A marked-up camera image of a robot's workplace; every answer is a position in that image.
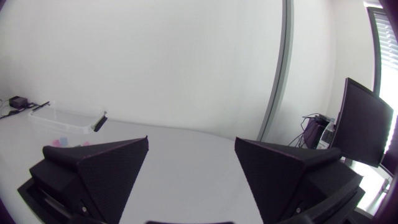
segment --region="white table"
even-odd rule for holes
[[[27,112],[0,120],[0,197],[16,223],[40,223],[17,189],[42,160]],[[101,142],[148,135],[149,152],[121,223],[262,223],[234,141],[195,131],[108,120]]]

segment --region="table surface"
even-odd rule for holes
[[[0,120],[0,198],[16,223],[40,223],[17,192],[30,178],[29,169],[44,158],[35,131],[26,112]],[[96,143],[148,135],[149,152],[120,223],[262,223],[234,141],[196,131],[111,120],[99,133]],[[366,194],[358,207],[374,214],[384,179],[368,166],[353,169],[364,175],[361,187]]]

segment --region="black fabric cover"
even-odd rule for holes
[[[235,151],[264,223],[279,220],[304,173],[341,156],[338,149],[302,149],[240,138]]]
[[[92,146],[45,146],[45,160],[77,172],[107,223],[119,223],[148,152],[147,138]]]

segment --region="cable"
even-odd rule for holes
[[[294,138],[287,146],[290,146],[297,138],[299,138],[304,133],[299,134],[296,138]]]
[[[315,114],[319,114],[319,113],[312,113],[312,114],[308,114],[308,115],[302,117],[302,118],[304,118],[304,119],[303,119],[303,121],[300,123],[300,126],[301,126],[301,129],[303,130],[303,132],[302,132],[301,134],[299,134],[296,138],[294,138],[294,139],[288,144],[288,146],[290,146],[296,139],[298,139],[298,141],[296,142],[295,147],[297,147],[297,146],[300,147],[300,145],[303,146],[303,145],[305,144],[305,142],[302,144],[303,137],[304,137],[304,132],[309,128],[309,125],[310,125],[310,124],[308,123],[308,124],[307,124],[307,127],[304,129],[303,123],[304,123],[304,121],[305,121],[306,119],[315,118],[315,117],[310,117],[311,115],[315,115]]]
[[[10,111],[10,112],[8,112],[8,114],[7,115],[2,115],[2,109],[4,109],[5,107],[3,107],[3,108],[1,108],[0,109],[0,119],[3,119],[3,118],[8,118],[9,116],[12,116],[12,115],[15,115],[15,114],[19,114],[20,112],[23,112],[23,111],[25,111],[26,109],[30,109],[30,108],[32,108],[32,107],[34,107],[34,106],[38,106],[37,104],[35,104],[35,103],[28,103],[28,104],[26,104],[23,108],[21,108],[21,109],[18,109],[18,110],[12,110],[12,111]]]

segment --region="black cable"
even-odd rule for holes
[[[35,104],[35,103],[28,103],[28,104],[26,104],[26,105],[25,105],[23,108],[21,108],[21,109],[12,110],[12,111],[8,112],[7,115],[1,116],[1,114],[0,114],[0,119],[8,118],[9,116],[12,116],[12,115],[15,115],[15,114],[19,114],[20,112],[23,112],[23,111],[25,111],[26,109],[30,109],[30,108],[32,108],[32,107],[34,107],[34,106],[38,106],[38,105]]]
[[[297,138],[300,138],[300,139],[298,139],[298,141],[297,141],[295,147],[297,147],[297,145],[300,145],[300,144],[301,144],[302,139],[303,139],[303,136],[304,136],[304,132],[305,132],[305,131],[307,130],[307,128],[308,128],[308,125],[307,125],[307,127],[304,129],[304,128],[303,128],[303,123],[304,123],[304,121],[305,121],[306,119],[315,118],[315,117],[310,117],[311,115],[315,115],[315,114],[319,114],[319,113],[312,113],[312,114],[308,114],[308,115],[302,117],[302,118],[304,118],[304,119],[303,119],[303,121],[300,123],[300,126],[301,126],[301,129],[303,130],[303,132],[302,132],[301,134],[299,134],[296,138],[294,138],[287,146],[290,146]]]
[[[302,134],[304,134],[304,133],[301,133],[301,134],[299,134],[296,138],[294,138],[287,146],[290,146],[297,138],[299,138]]]

